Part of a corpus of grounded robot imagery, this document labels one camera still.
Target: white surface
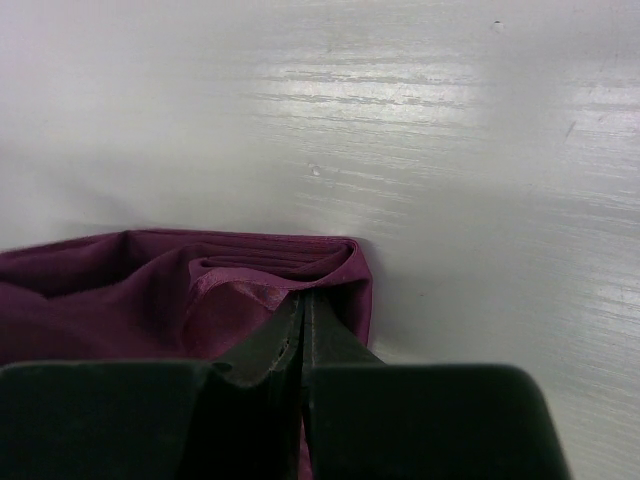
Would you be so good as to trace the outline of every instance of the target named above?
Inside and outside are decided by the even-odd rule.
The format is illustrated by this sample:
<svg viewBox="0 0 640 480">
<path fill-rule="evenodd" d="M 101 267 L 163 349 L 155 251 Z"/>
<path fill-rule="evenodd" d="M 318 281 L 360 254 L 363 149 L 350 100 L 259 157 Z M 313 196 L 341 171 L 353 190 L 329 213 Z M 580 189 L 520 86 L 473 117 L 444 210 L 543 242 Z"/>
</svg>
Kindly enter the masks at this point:
<svg viewBox="0 0 640 480">
<path fill-rule="evenodd" d="M 0 1 L 0 246 L 365 238 L 379 354 L 520 365 L 640 478 L 640 5 L 226 3 Z"/>
</svg>

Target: purple fabric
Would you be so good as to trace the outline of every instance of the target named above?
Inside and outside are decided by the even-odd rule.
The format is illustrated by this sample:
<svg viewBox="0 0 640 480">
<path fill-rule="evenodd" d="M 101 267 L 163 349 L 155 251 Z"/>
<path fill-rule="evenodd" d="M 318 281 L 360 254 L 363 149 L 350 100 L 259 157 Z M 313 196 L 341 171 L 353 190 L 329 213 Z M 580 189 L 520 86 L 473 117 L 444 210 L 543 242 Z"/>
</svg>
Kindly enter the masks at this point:
<svg viewBox="0 0 640 480">
<path fill-rule="evenodd" d="M 348 238 L 140 230 L 7 252 L 0 364 L 212 360 L 288 292 L 312 287 L 327 288 L 338 318 L 366 342 L 371 274 Z"/>
</svg>

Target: glossy surface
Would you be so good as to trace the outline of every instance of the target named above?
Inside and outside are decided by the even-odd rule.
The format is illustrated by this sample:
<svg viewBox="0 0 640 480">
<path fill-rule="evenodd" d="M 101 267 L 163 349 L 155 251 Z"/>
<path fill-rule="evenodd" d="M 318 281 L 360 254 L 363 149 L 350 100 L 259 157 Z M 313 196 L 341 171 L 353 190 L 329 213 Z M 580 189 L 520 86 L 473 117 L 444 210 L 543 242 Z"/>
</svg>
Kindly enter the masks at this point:
<svg viewBox="0 0 640 480">
<path fill-rule="evenodd" d="M 377 354 L 521 366 L 635 478 L 637 2 L 227 3 L 0 3 L 0 246 L 364 238 Z"/>
</svg>

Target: fabric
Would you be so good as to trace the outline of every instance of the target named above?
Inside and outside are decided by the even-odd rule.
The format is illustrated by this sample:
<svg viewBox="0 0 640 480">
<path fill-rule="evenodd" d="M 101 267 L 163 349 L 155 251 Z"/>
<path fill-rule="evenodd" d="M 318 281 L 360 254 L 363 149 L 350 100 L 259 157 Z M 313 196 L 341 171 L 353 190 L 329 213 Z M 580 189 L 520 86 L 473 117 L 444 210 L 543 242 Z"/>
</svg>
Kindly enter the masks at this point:
<svg viewBox="0 0 640 480">
<path fill-rule="evenodd" d="M 288 292 L 326 288 L 363 342 L 371 274 L 347 238 L 140 230 L 0 254 L 0 364 L 213 360 Z M 310 478 L 302 451 L 301 478 Z"/>
</svg>

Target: white table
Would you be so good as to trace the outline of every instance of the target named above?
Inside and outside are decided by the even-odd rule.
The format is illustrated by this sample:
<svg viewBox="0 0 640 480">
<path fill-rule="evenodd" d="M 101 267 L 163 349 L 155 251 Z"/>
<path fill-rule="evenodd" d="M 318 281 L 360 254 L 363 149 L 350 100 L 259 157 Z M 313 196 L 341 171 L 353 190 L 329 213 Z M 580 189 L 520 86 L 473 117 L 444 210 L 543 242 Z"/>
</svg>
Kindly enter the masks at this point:
<svg viewBox="0 0 640 480">
<path fill-rule="evenodd" d="M 640 478 L 640 4 L 232 3 L 0 2 L 0 247 L 366 239 L 379 355 L 519 365 Z"/>
</svg>

